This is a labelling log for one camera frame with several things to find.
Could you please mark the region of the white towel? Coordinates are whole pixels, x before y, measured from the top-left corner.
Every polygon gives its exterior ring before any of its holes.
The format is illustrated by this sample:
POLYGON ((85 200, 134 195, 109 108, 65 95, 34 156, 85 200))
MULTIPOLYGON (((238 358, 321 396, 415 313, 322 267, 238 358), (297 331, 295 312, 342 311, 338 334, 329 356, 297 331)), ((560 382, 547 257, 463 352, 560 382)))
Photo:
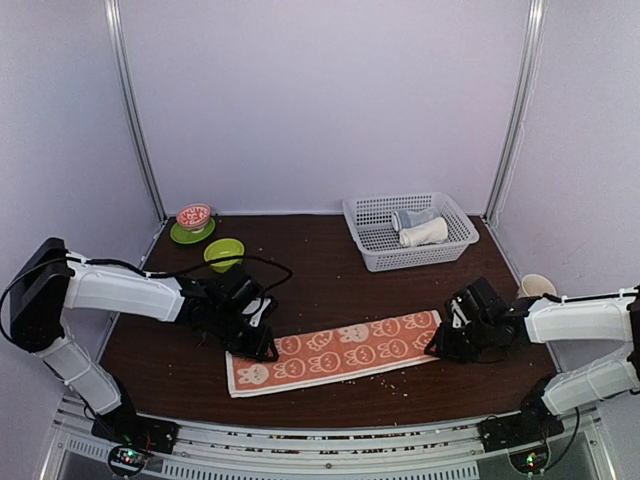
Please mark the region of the white towel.
POLYGON ((448 238, 448 225, 442 217, 399 232, 399 243, 404 248, 423 244, 442 243, 448 238))

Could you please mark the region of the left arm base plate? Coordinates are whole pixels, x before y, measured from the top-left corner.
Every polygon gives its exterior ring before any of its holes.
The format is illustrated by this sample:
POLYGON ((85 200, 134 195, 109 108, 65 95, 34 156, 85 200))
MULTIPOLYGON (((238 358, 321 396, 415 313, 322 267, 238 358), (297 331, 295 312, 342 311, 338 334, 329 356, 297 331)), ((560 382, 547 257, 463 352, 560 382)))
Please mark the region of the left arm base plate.
POLYGON ((103 420, 96 419, 91 434, 125 446, 133 446, 149 453, 171 454, 177 440, 179 426, 175 422, 139 417, 132 429, 116 433, 103 420))

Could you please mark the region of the orange patterned towel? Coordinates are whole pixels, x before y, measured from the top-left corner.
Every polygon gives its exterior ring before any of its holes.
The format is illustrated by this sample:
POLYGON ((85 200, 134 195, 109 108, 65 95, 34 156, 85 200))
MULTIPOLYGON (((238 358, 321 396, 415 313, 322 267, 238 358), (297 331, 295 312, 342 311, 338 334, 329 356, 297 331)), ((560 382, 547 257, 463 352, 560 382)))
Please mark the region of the orange patterned towel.
POLYGON ((434 360, 424 353, 440 326, 435 310, 277 338, 279 358, 226 356, 228 393, 250 398, 352 381, 434 360))

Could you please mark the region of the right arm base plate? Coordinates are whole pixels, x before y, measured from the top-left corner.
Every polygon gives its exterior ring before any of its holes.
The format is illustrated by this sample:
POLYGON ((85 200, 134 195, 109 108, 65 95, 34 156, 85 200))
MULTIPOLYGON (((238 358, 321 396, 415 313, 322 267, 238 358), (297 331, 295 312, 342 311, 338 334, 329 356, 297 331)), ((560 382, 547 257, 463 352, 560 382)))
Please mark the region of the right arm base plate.
POLYGON ((562 421, 556 417, 538 421, 522 413, 490 416, 479 422, 477 428, 486 453, 540 442, 564 432, 562 421))

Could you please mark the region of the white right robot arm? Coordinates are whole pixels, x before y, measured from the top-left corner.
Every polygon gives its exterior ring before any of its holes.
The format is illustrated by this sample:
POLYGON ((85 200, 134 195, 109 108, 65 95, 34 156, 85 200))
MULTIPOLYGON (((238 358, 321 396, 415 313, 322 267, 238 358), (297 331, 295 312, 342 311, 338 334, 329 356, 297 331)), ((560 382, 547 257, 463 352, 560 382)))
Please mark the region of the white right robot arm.
POLYGON ((484 277, 456 292, 424 352, 461 364, 515 344, 615 341, 620 348, 580 368, 539 381, 523 399, 512 430, 535 440, 551 420, 596 400, 639 391, 639 290, 568 297, 521 297, 506 303, 484 277))

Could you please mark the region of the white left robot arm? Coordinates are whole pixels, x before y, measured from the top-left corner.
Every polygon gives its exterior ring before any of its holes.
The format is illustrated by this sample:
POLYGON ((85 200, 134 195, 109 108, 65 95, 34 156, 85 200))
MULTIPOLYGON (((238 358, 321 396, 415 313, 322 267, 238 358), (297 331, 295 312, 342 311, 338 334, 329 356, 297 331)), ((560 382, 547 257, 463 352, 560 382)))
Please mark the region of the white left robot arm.
POLYGON ((143 421, 123 383, 73 334, 76 323, 135 315, 204 332, 243 359, 279 357, 267 323, 276 301, 239 263, 216 278, 195 279, 190 270, 149 272, 117 259, 87 258, 50 237, 1 302, 9 307, 5 338, 41 359, 123 444, 143 436, 143 421))

